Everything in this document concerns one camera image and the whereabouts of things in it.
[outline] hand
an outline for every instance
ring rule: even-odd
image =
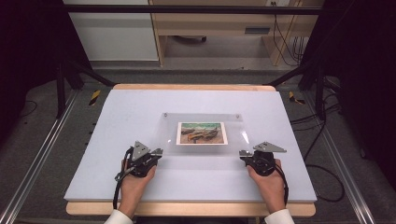
[[[146,177],[140,178],[133,175],[127,175],[123,178],[121,184],[121,202],[119,211],[127,217],[134,216],[134,210],[142,198],[146,185],[154,177],[157,166],[153,166]]]
[[[281,167],[280,160],[276,160],[276,164]],[[259,187],[262,199],[267,204],[270,214],[286,208],[284,183],[282,176],[277,171],[273,171],[268,176],[261,176],[249,165],[247,166],[247,171]]]

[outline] white sleeve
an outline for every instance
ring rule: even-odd
[[[283,209],[265,218],[267,224],[294,224],[288,209]]]
[[[133,224],[133,222],[119,210],[113,210],[105,224]]]

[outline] photograph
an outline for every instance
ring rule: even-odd
[[[177,145],[228,145],[223,122],[179,122]]]

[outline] black fabric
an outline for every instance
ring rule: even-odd
[[[326,1],[326,7],[347,7]],[[356,0],[337,27],[336,38],[322,54],[316,49],[343,16],[319,17],[304,54],[322,57],[325,76],[340,79],[340,103],[360,140],[363,154],[375,159],[396,189],[396,2]]]
[[[63,4],[62,0],[49,2]],[[41,4],[34,0],[0,3],[0,142],[18,119],[26,93],[55,79],[61,60],[72,59],[91,68],[68,13],[44,12]]]

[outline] person's right hand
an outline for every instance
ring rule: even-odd
[[[276,159],[276,164],[281,167],[280,160]],[[268,176],[261,176],[249,165],[247,166],[247,171],[259,187],[262,199],[267,204],[270,214],[286,208],[284,183],[282,176],[277,171],[273,171]]]

